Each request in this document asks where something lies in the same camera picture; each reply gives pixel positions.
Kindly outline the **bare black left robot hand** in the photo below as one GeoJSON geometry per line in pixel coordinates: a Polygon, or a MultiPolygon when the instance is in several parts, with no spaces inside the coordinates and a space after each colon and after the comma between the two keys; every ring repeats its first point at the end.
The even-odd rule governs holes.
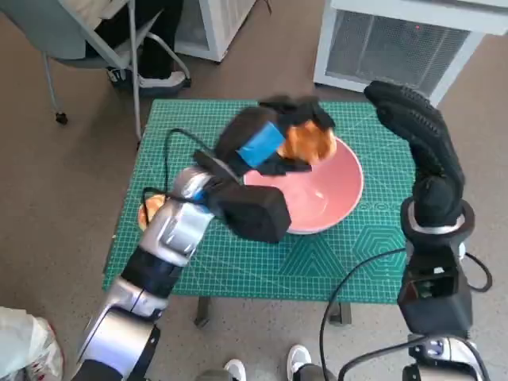
{"type": "Polygon", "coordinates": [[[238,176],[251,170],[282,176],[309,172],[336,151],[335,122],[307,95],[274,95],[240,111],[214,146],[215,156],[238,176]]]}

